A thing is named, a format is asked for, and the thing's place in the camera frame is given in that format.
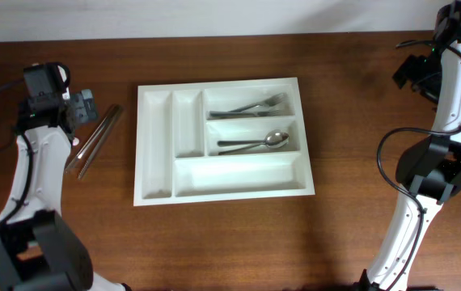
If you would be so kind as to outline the steel kitchen tongs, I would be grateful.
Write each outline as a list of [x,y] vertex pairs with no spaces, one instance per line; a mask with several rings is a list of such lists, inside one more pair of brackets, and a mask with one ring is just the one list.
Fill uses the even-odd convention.
[[96,127],[95,131],[88,137],[87,141],[69,161],[65,167],[65,173],[71,172],[79,163],[82,167],[78,172],[77,179],[81,180],[87,173],[97,154],[110,136],[116,122],[120,119],[124,108],[119,104],[113,104],[105,114],[104,118]]

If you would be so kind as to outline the steel fork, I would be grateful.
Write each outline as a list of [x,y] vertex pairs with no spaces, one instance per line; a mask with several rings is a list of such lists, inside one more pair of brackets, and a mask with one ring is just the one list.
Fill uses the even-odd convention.
[[209,117],[214,119],[234,118],[234,117],[269,117],[282,116],[282,110],[261,111],[261,112],[209,112]]
[[274,107],[280,103],[282,103],[286,97],[288,95],[283,92],[283,93],[279,93],[279,94],[276,94],[276,95],[273,95],[267,99],[264,99],[260,102],[257,102],[257,103],[251,103],[251,104],[248,104],[248,105],[245,105],[241,108],[236,108],[236,109],[233,109],[231,110],[231,112],[244,112],[246,110],[249,110],[249,109],[252,109],[252,108],[256,108],[256,107],[267,107],[267,108],[270,108],[270,107]]

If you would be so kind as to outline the steel spoon pointing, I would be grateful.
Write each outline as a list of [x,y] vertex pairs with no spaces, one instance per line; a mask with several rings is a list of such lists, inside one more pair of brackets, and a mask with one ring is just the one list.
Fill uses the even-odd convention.
[[246,141],[218,141],[217,145],[220,147],[226,146],[241,146],[241,145],[251,145],[251,144],[260,144],[267,146],[269,148],[278,148],[283,146],[289,141],[290,135],[288,133],[282,132],[280,130],[273,130],[268,133],[262,140],[246,140]]

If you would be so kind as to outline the steel spoon pointing down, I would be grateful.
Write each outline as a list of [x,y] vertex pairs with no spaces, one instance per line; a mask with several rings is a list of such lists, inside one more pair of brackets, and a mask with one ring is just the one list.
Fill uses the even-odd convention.
[[225,151],[220,151],[218,152],[218,155],[227,155],[227,154],[234,154],[237,152],[245,151],[245,150],[250,150],[259,146],[264,146],[264,143],[257,143],[257,144],[252,144],[252,145],[247,145],[238,149],[233,149],[233,150],[225,150]]

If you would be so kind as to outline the left black arm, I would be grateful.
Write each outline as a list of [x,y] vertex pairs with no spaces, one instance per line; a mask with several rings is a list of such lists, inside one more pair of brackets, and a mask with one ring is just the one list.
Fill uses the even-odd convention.
[[66,161],[78,126],[98,112],[91,91],[70,93],[60,62],[31,65],[28,95],[13,129],[17,163],[0,212],[0,290],[127,290],[103,278],[88,250],[61,216]]

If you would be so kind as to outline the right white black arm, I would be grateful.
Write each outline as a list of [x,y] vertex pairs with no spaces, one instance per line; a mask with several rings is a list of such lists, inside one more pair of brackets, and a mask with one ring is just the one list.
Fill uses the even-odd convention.
[[461,1],[438,11],[433,37],[424,44],[430,54],[409,56],[393,79],[436,104],[434,123],[431,129],[409,127],[424,139],[402,153],[394,179],[382,175],[398,192],[396,208],[381,249],[353,284],[355,290],[407,290],[425,232],[461,191]]

